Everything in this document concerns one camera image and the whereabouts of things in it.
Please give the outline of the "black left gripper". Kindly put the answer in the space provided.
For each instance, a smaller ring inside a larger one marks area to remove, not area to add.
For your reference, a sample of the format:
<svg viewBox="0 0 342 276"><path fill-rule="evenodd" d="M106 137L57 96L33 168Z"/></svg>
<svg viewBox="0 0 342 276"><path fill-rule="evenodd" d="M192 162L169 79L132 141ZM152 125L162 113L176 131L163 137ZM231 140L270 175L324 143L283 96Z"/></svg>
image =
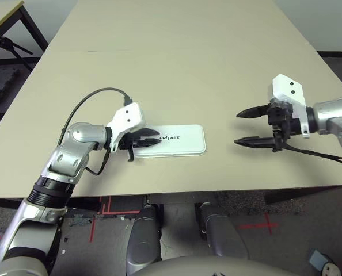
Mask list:
<svg viewBox="0 0 342 276"><path fill-rule="evenodd" d="M140 140L139 138L157 135L159 135L159 132L150 128L142 128L134 133L128 132L119 141L118 149L128 151L128 161L133 162L135 160L134 148L151 147L162 141L161 139L156 138L146 138L143 140Z"/></svg>

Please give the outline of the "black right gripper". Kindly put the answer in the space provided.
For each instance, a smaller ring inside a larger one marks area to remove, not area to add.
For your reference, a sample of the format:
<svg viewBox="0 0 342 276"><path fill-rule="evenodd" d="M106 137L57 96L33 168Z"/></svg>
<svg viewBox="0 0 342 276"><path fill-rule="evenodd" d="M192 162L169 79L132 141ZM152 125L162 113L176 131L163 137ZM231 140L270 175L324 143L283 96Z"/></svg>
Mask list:
<svg viewBox="0 0 342 276"><path fill-rule="evenodd" d="M234 140L234 143L243 147L273 147L272 151L277 152L286 147L291 136L302 134L300 121L293 118L293 106L288 102L255 106L239 112L236 117L258 118L266 115L273 130L273 137L249 136Z"/></svg>

